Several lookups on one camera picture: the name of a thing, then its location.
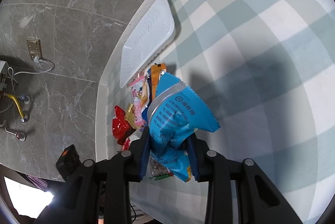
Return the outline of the red foil snack packet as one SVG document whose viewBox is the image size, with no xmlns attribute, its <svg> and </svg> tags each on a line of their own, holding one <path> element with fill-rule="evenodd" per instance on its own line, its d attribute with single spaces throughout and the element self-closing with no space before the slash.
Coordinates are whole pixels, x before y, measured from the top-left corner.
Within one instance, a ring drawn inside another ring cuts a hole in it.
<svg viewBox="0 0 335 224">
<path fill-rule="evenodd" d="M 127 120 L 125 120 L 125 111 L 119 106 L 115 106 L 112 119 L 112 135 L 117 140 L 117 143 L 119 145 L 124 145 L 126 138 L 128 138 L 134 131 L 135 129 L 131 127 Z"/>
</svg>

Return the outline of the orange snack packet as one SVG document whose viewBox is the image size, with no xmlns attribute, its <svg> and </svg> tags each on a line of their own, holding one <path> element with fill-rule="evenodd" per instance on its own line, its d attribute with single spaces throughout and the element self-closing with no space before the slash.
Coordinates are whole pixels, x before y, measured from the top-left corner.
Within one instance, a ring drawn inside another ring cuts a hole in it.
<svg viewBox="0 0 335 224">
<path fill-rule="evenodd" d="M 154 64 L 151 66 L 151 95 L 152 100 L 156 97 L 156 89 L 160 80 L 160 76 L 166 72 L 165 63 Z"/>
</svg>

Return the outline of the white red snack packet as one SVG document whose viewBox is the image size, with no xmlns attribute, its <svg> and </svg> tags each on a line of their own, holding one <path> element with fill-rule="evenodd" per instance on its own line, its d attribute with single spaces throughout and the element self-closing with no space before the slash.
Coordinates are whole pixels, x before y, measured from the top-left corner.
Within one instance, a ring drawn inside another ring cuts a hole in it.
<svg viewBox="0 0 335 224">
<path fill-rule="evenodd" d="M 133 132 L 133 134 L 131 134 L 129 137 L 125 139 L 125 142 L 121 147 L 121 151 L 128 150 L 133 141 L 141 139 L 141 135 L 142 133 L 139 131 Z"/>
</svg>

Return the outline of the green edged nut packet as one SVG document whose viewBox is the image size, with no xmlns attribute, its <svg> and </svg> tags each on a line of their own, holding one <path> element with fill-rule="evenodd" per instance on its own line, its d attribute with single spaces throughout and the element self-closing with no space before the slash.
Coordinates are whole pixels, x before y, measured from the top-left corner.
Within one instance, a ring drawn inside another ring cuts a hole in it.
<svg viewBox="0 0 335 224">
<path fill-rule="evenodd" d="M 173 177 L 173 173 L 165 166 L 160 164 L 151 155 L 149 156 L 148 168 L 149 168 L 149 177 L 148 177 L 149 180 L 159 181 Z"/>
</svg>

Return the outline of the gold foil snack packet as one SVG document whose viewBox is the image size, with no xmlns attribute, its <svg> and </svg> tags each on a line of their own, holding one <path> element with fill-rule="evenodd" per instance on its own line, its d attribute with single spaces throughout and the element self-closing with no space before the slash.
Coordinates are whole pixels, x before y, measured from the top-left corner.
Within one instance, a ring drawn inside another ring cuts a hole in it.
<svg viewBox="0 0 335 224">
<path fill-rule="evenodd" d="M 130 103 L 125 111 L 124 119 L 128 122 L 128 124 L 133 128 L 137 129 L 138 126 L 136 125 L 136 116 L 135 116 L 135 109 L 133 103 Z"/>
</svg>

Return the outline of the pink cartoon snack packet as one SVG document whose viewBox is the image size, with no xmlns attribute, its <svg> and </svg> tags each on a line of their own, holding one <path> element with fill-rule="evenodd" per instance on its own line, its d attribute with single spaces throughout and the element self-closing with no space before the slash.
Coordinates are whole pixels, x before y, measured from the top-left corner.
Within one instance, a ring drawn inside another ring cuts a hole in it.
<svg viewBox="0 0 335 224">
<path fill-rule="evenodd" d="M 134 106 L 134 112 L 135 112 L 135 126 L 136 127 L 140 127 L 143 125 L 143 120 L 141 116 L 141 108 L 142 108 L 141 98 L 142 98 L 144 80 L 145 80 L 145 77 L 141 76 L 131 83 L 131 93 L 133 96 L 133 106 Z"/>
</svg>

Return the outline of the blue Tipo snack packet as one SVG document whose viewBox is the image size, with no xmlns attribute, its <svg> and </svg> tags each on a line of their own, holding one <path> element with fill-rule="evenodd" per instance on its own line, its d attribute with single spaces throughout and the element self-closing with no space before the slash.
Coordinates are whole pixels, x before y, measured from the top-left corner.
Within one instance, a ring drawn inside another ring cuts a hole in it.
<svg viewBox="0 0 335 224">
<path fill-rule="evenodd" d="M 141 116 L 145 124 L 148 124 L 148 109 L 152 103 L 152 78 L 146 76 L 143 84 L 143 97 L 144 103 L 141 106 Z"/>
</svg>

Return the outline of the checkered tablecloth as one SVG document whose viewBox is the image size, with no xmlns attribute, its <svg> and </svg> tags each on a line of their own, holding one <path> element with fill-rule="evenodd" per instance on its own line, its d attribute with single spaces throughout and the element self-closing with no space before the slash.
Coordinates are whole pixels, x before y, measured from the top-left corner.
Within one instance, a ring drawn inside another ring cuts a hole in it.
<svg viewBox="0 0 335 224">
<path fill-rule="evenodd" d="M 169 0 L 175 41 L 156 62 L 220 124 L 198 138 L 252 158 L 304 223 L 334 195 L 334 0 Z"/>
</svg>

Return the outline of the white plastic tray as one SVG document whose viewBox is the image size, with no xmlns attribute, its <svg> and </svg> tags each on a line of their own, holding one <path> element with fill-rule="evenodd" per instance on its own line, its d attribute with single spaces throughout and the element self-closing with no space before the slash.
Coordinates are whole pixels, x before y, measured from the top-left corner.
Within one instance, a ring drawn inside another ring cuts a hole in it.
<svg viewBox="0 0 335 224">
<path fill-rule="evenodd" d="M 175 33 L 168 0 L 156 0 L 123 45 L 120 88 L 132 82 L 174 40 Z"/>
</svg>

